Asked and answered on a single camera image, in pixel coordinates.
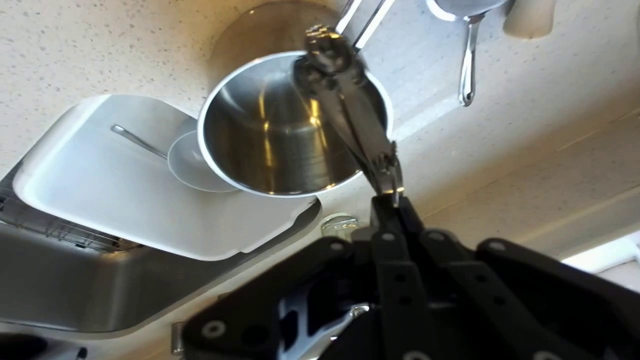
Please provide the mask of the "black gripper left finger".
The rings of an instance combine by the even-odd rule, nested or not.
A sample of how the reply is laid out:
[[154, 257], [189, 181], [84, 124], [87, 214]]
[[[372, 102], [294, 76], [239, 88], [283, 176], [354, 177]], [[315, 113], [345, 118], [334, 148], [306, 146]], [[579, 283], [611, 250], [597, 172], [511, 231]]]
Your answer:
[[401, 211], [386, 195], [372, 200], [372, 223], [385, 360], [431, 360], [421, 272], [411, 257]]

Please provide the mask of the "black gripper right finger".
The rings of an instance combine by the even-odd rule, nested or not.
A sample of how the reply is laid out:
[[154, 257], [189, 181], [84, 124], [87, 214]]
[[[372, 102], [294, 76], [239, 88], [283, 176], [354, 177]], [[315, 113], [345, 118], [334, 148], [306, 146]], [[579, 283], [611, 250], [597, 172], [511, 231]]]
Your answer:
[[412, 250], [421, 253], [429, 282], [440, 291], [451, 290], [467, 320], [486, 328], [484, 346], [515, 360], [589, 360], [587, 349], [547, 329], [504, 279], [454, 235], [427, 229], [406, 198], [401, 200], [401, 214], [414, 227]]

